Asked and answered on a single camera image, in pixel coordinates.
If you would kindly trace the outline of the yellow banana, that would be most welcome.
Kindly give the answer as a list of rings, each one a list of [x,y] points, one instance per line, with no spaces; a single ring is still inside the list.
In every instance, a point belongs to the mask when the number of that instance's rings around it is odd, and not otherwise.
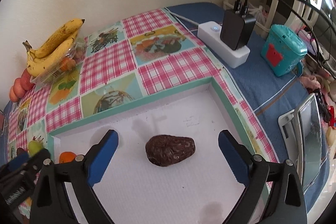
[[[61,58],[69,52],[69,50],[73,47],[74,42],[74,38],[65,40],[48,56],[41,57],[42,61],[37,61],[39,57],[35,56],[29,42],[23,42],[23,45],[27,50],[27,71],[33,77],[38,77],[43,74],[46,70],[56,65]]]
[[[85,19],[74,18],[59,27],[37,50],[30,50],[37,58],[43,58],[52,53],[62,42],[80,29]]]

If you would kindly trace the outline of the small dark round fruit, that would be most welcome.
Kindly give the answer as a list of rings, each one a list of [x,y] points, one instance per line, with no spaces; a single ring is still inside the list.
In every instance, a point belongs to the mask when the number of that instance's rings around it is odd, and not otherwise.
[[[23,148],[21,147],[17,148],[17,156],[22,155],[24,153],[26,153],[26,151]]]

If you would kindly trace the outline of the small green fruit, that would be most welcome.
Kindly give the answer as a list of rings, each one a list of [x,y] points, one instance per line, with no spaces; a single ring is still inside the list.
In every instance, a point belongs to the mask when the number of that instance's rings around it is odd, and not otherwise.
[[[34,155],[36,155],[40,150],[42,150],[43,147],[43,143],[36,141],[36,140],[32,140],[28,143],[28,151],[31,157],[33,157]]]

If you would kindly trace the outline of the checkered fruit pattern tablecloth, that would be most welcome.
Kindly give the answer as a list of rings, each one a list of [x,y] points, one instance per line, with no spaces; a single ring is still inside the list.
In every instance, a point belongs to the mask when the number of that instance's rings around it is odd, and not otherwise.
[[[227,68],[183,24],[157,9],[123,19],[85,38],[85,57],[51,86],[35,87],[10,107],[5,158],[39,139],[114,107],[207,77],[217,81],[246,128],[252,152],[275,150]]]

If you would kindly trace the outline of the upper yellow banana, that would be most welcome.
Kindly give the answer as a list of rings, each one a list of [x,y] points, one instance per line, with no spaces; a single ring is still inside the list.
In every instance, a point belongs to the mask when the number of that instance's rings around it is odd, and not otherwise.
[[[74,18],[59,27],[37,50],[30,50],[37,58],[43,58],[52,53],[62,42],[80,29],[85,19]]]

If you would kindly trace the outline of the tablet in grey stand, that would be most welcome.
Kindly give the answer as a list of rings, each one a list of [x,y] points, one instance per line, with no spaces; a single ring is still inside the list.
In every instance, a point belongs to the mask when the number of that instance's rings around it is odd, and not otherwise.
[[[304,191],[319,174],[322,158],[322,128],[315,94],[295,109],[279,116],[278,126]]]

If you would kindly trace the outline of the small red apple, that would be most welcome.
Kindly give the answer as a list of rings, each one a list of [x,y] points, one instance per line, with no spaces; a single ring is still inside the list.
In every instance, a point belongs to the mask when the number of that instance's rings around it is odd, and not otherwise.
[[[10,88],[9,98],[10,98],[11,102],[17,102],[19,100],[19,98],[15,95],[13,86]]]

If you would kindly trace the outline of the black power adapter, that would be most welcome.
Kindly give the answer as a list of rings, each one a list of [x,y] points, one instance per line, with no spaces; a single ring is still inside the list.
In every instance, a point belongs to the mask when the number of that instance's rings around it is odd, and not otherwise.
[[[241,16],[233,10],[226,10],[223,16],[221,41],[233,51],[248,44],[256,19],[253,15]]]

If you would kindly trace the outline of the clear plastic fruit container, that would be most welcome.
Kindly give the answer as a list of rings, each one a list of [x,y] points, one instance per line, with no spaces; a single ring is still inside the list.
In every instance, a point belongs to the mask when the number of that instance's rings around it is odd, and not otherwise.
[[[36,85],[52,85],[67,73],[72,72],[85,57],[87,42],[77,38],[69,52],[53,67],[38,77],[31,76],[30,81]]]

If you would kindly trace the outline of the large red apple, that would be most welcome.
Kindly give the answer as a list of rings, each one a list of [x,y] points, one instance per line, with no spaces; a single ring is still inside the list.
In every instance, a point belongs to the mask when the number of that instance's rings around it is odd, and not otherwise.
[[[20,83],[21,83],[21,87],[25,90],[25,91],[29,91],[34,87],[34,83],[31,83],[30,81],[31,79],[31,75],[29,74],[29,72],[27,71],[27,69],[25,69],[21,75],[21,79],[20,79]]]

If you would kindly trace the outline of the teal white shallow tray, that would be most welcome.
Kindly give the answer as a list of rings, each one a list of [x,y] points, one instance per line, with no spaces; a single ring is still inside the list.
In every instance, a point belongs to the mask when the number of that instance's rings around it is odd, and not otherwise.
[[[252,148],[217,81],[207,77],[65,126],[54,159],[86,153],[113,129],[119,144],[94,192],[115,223],[222,223],[244,190],[218,145],[229,129]]]

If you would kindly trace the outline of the orange tangerine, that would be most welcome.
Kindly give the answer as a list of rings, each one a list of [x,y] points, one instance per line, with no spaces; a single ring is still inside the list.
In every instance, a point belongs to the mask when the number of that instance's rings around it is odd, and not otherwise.
[[[76,154],[71,151],[62,152],[59,156],[59,164],[72,162],[76,157]]]

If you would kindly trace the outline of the dark brown avocado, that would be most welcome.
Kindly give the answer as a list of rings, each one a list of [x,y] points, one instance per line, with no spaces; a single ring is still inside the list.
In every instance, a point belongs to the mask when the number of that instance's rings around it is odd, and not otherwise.
[[[173,135],[155,135],[145,145],[147,159],[161,167],[184,161],[191,157],[195,150],[193,138]]]

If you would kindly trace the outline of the middle red apple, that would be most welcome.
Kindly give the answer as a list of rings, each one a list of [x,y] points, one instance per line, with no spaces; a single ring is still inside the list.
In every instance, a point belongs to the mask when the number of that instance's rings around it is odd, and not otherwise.
[[[14,94],[18,97],[18,98],[23,98],[26,94],[26,91],[24,88],[22,88],[21,86],[21,78],[16,78],[13,84],[13,91]]]

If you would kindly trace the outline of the blue table cloth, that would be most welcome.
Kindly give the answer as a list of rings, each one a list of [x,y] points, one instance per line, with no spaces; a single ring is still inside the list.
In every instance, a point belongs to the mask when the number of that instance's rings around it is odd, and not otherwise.
[[[222,25],[225,10],[214,3],[198,2],[167,7],[171,12],[184,16],[199,24],[213,21]],[[282,114],[295,109],[304,101],[308,92],[302,86],[298,77],[292,72],[276,77],[261,57],[261,49],[265,40],[252,32],[247,47],[250,54],[247,61],[232,69],[216,53],[215,57],[227,68],[236,85],[249,103],[255,116],[264,130],[266,137],[275,149],[280,161],[288,158],[282,133],[278,126],[278,118]],[[327,144],[322,130],[321,167],[314,183],[304,193],[307,212],[311,210],[325,186],[329,177],[329,159],[327,159]]]

